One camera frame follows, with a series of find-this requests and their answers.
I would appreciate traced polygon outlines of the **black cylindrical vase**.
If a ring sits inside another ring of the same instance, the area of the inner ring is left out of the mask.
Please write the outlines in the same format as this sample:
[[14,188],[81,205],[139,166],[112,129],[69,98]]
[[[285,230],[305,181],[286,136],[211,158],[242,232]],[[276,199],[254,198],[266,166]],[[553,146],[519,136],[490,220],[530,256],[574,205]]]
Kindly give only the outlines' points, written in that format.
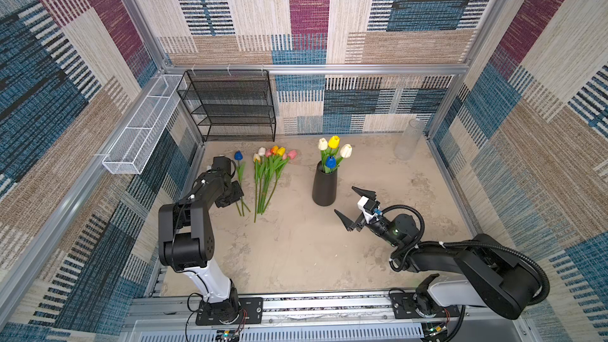
[[337,198],[338,172],[326,173],[319,162],[313,180],[312,199],[321,207],[332,205]]

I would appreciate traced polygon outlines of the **cream white tulip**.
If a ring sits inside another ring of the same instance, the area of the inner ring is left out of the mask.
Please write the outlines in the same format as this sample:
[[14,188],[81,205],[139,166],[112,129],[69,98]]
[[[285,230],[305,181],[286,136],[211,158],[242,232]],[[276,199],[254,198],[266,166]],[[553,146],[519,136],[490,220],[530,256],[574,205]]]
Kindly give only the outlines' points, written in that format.
[[335,158],[334,168],[332,169],[333,171],[337,170],[337,168],[340,166],[340,163],[342,163],[343,160],[351,157],[352,146],[350,144],[343,145],[343,147],[340,149],[338,155],[339,156],[337,158]]

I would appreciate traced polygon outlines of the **yellow tulip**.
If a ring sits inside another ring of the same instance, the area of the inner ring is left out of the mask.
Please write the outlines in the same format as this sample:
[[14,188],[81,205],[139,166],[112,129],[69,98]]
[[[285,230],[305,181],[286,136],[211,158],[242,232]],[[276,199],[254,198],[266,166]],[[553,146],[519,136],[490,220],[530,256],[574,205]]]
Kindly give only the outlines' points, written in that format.
[[339,146],[340,146],[340,137],[332,136],[328,142],[328,147],[329,147],[328,155],[335,157],[339,150]]

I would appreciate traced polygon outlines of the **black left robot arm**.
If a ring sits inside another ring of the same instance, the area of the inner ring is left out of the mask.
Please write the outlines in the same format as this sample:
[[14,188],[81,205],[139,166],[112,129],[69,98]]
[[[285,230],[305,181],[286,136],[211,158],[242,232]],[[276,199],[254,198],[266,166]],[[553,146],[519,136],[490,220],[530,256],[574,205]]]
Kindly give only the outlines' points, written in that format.
[[216,156],[212,167],[199,175],[187,196],[158,211],[161,265],[190,278],[202,296],[197,312],[221,323],[235,322],[241,307],[233,281],[223,274],[214,258],[210,210],[229,207],[242,199],[235,173],[233,160]]

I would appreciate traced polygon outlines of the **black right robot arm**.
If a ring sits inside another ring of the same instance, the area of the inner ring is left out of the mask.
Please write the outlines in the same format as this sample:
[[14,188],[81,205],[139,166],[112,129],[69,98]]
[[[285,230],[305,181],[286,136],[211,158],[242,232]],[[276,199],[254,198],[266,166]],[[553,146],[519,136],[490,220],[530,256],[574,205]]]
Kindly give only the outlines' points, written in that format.
[[345,229],[367,228],[393,247],[389,266],[394,272],[428,272],[412,296],[421,317],[434,317],[448,307],[485,307],[516,320],[548,297],[548,275],[525,254],[487,234],[460,242],[426,241],[424,217],[414,207],[381,208],[375,192],[353,190],[359,195],[358,218],[336,213]]

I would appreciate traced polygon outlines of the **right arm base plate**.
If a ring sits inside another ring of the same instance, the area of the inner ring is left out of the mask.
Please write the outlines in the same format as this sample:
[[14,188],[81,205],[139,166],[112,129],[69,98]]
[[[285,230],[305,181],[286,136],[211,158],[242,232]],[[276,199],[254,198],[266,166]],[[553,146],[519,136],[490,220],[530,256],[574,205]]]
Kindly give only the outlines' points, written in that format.
[[430,297],[425,294],[416,294],[415,291],[392,288],[389,290],[388,296],[397,319],[452,319],[458,318],[461,314],[460,307],[440,307]]

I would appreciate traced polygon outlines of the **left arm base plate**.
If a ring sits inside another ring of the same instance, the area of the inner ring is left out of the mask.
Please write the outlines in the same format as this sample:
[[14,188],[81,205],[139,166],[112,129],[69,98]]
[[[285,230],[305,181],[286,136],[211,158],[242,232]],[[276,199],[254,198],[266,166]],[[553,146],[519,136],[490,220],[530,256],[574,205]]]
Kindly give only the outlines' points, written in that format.
[[202,300],[196,311],[197,326],[236,326],[261,324],[264,310],[264,299],[245,297],[238,300],[228,299],[223,302],[209,303]]

